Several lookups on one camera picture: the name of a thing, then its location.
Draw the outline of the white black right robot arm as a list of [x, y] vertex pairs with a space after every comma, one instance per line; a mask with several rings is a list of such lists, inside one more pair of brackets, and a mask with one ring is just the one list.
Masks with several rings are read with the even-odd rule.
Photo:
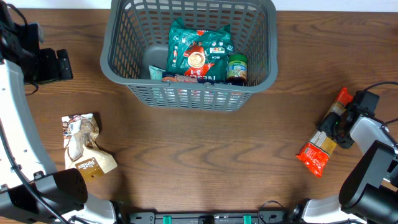
[[387, 124], [376, 119], [379, 96], [367, 90], [351, 96], [343, 88], [317, 130], [297, 154], [321, 177], [336, 146], [356, 144], [363, 156], [344, 181], [337, 196], [309, 200], [301, 210], [304, 223], [397, 223], [397, 141]]

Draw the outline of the green Nescafe coffee bag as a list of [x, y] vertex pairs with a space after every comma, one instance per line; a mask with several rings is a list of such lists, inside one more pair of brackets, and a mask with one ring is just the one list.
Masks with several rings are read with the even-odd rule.
[[224, 82], [234, 49], [230, 30], [229, 24], [218, 30], [195, 30], [185, 27], [181, 18], [175, 20], [169, 30], [165, 70], [201, 82]]

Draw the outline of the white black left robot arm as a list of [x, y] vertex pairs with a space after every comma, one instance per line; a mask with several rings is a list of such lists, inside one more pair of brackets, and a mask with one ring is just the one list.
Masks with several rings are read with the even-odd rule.
[[22, 223], [121, 223], [118, 206], [89, 194], [81, 173], [57, 170], [37, 132], [25, 86], [71, 80], [64, 49], [41, 49], [38, 24], [15, 23], [1, 2], [1, 216]]

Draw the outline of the white brown bread bag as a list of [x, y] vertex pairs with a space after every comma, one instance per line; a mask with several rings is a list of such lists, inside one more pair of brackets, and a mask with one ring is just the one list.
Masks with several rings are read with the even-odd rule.
[[94, 114], [62, 117], [65, 168], [76, 168], [85, 181], [101, 177], [117, 168], [114, 157], [96, 144], [100, 129]]

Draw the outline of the orange snack packet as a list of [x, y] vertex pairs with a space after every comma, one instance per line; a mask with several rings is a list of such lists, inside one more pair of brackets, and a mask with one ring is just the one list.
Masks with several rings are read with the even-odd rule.
[[329, 110], [316, 126], [316, 130], [301, 148], [296, 158], [302, 161], [316, 177], [323, 175], [323, 170], [338, 143], [333, 139], [333, 128], [346, 110], [346, 105], [353, 100], [347, 88], [342, 88]]

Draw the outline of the small teal wipes packet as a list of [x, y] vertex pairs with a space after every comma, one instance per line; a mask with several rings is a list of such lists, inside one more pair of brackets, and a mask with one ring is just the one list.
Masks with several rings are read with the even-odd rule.
[[161, 68], [149, 65], [149, 73], [151, 80], [161, 80], [164, 72], [165, 70]]

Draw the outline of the green lidded small jar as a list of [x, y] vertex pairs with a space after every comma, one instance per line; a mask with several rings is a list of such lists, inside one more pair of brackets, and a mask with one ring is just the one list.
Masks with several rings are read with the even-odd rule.
[[226, 81], [232, 85], [244, 86], [248, 79], [248, 58], [243, 54], [229, 56]]

